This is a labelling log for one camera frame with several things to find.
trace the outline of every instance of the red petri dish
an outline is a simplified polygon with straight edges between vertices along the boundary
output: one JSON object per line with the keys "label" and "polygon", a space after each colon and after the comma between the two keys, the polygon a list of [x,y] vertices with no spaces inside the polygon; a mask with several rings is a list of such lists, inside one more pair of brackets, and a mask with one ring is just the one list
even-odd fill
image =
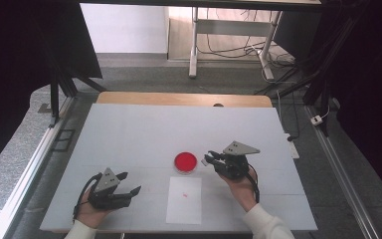
{"label": "red petri dish", "polygon": [[176,155],[174,164],[180,173],[188,174],[197,166],[197,158],[191,152],[181,152]]}

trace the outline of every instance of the white sleeve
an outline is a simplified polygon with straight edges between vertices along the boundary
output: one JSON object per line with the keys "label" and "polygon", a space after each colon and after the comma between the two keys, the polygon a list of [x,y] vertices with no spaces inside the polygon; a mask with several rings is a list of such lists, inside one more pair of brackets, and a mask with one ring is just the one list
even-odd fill
{"label": "white sleeve", "polygon": [[94,239],[97,229],[92,229],[81,221],[76,220],[65,239]]}
{"label": "white sleeve", "polygon": [[253,239],[292,239],[287,225],[278,217],[269,214],[260,204],[244,216],[244,222],[253,232]]}

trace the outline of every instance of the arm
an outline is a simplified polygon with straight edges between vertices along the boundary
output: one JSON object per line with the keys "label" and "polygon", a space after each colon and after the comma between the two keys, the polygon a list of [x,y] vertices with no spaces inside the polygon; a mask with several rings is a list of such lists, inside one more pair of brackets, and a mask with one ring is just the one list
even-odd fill
{"label": "arm", "polygon": [[[255,173],[252,169],[249,171],[252,177]],[[279,218],[272,216],[263,209],[262,205],[256,202],[254,198],[253,186],[246,177],[238,180],[231,180],[220,175],[228,183],[235,199],[244,208],[247,214],[244,216],[244,222],[253,232],[254,239],[291,239],[293,238],[290,230]]]}
{"label": "arm", "polygon": [[111,210],[107,211],[93,208],[88,203],[89,193],[90,190],[83,195],[79,215],[65,239],[95,238],[98,226],[103,222],[106,215],[111,212]]}

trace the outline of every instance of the white wall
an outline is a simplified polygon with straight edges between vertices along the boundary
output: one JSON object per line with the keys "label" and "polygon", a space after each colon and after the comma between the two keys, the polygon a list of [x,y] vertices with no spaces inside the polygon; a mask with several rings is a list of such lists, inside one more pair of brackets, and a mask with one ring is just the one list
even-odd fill
{"label": "white wall", "polygon": [[167,7],[81,6],[97,53],[167,53]]}

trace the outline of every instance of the white paper sheet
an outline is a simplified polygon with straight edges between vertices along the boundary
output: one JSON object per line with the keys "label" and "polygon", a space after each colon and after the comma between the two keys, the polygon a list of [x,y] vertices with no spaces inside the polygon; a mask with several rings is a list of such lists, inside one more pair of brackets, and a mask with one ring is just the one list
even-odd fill
{"label": "white paper sheet", "polygon": [[170,177],[166,223],[201,224],[201,178]]}

